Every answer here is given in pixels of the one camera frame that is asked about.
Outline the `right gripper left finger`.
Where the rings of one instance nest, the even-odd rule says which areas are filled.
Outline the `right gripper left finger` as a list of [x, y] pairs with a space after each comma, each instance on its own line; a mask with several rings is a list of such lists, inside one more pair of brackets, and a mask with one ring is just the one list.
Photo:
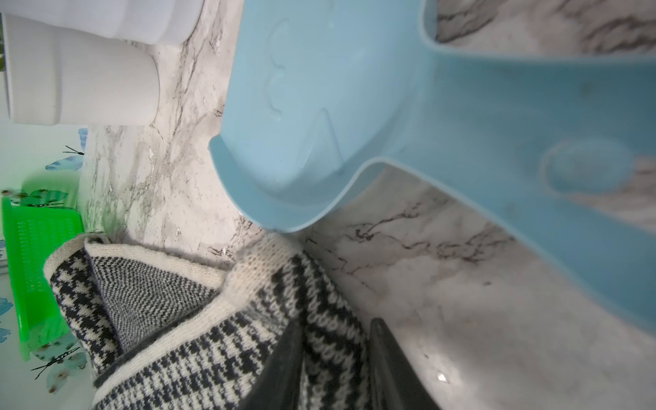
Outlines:
[[243, 410], [294, 410], [298, 408], [303, 361], [303, 332], [298, 320], [291, 321], [260, 377], [239, 406]]

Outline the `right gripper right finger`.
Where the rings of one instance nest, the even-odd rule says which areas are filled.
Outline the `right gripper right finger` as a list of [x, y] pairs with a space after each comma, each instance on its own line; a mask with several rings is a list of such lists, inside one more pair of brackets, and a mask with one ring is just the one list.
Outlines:
[[440, 409], [382, 318], [370, 324], [369, 364], [374, 409]]

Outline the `black white patterned knit scarf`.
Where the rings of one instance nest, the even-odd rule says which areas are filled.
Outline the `black white patterned knit scarf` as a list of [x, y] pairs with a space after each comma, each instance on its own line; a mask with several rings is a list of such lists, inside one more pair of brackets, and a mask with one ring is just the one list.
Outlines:
[[229, 270], [82, 234], [44, 276], [92, 363], [95, 409], [235, 409], [294, 320], [299, 408], [372, 407], [362, 323], [324, 268], [276, 232]]

